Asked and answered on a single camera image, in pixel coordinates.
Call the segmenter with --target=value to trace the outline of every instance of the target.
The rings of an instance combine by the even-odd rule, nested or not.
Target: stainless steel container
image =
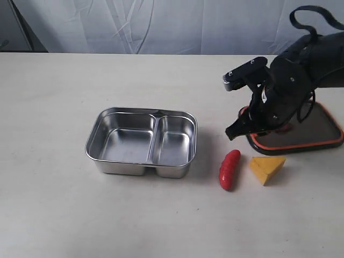
[[[113,107],[98,116],[86,154],[104,173],[141,176],[153,167],[161,177],[181,178],[196,141],[197,122],[189,113]]]

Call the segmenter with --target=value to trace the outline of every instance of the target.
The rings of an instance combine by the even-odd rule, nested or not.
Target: red toy sausage
[[[227,191],[229,191],[232,188],[235,167],[239,163],[240,156],[240,151],[234,149],[226,155],[225,159],[221,164],[219,181],[221,187]]]

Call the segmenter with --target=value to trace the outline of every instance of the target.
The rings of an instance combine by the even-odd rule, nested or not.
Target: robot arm
[[[344,31],[344,25],[326,9],[301,6],[290,13],[290,21],[294,27],[308,30],[309,35],[277,56],[270,68],[266,58],[258,57],[225,74],[227,91],[248,85],[253,93],[249,107],[226,129],[230,140],[277,130],[295,114],[301,123],[312,111],[316,88],[344,87],[344,32],[318,35],[312,26],[296,21],[295,12],[299,10],[318,12],[331,26]],[[302,116],[305,104],[309,111]]]

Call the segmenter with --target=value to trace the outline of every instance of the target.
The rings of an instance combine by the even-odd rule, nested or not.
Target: orange trim
[[[338,129],[340,130],[340,137],[336,140],[329,140],[329,141],[321,141],[321,142],[316,142],[316,143],[312,143],[312,144],[300,144],[300,145],[290,145],[290,146],[283,146],[283,147],[266,147],[264,145],[261,145],[259,142],[257,142],[256,137],[257,134],[252,133],[250,135],[251,139],[253,140],[254,144],[256,144],[259,148],[261,149],[265,149],[267,151],[277,151],[280,149],[294,149],[294,148],[305,148],[305,147],[313,147],[313,146],[321,146],[321,145],[328,145],[328,144],[337,144],[340,141],[343,140],[343,130],[342,128],[338,125],[338,123],[334,120],[334,118],[332,117],[332,115],[329,113],[329,111],[320,103],[317,102],[318,105],[320,105],[322,107],[322,109],[326,112],[326,114],[332,118],[332,120],[334,121],[335,125],[338,127]]]

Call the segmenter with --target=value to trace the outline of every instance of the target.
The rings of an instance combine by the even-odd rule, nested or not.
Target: white backdrop
[[[342,0],[14,0],[49,52],[276,54],[306,33],[289,23],[318,4],[344,23]],[[297,18],[322,34],[319,14]]]

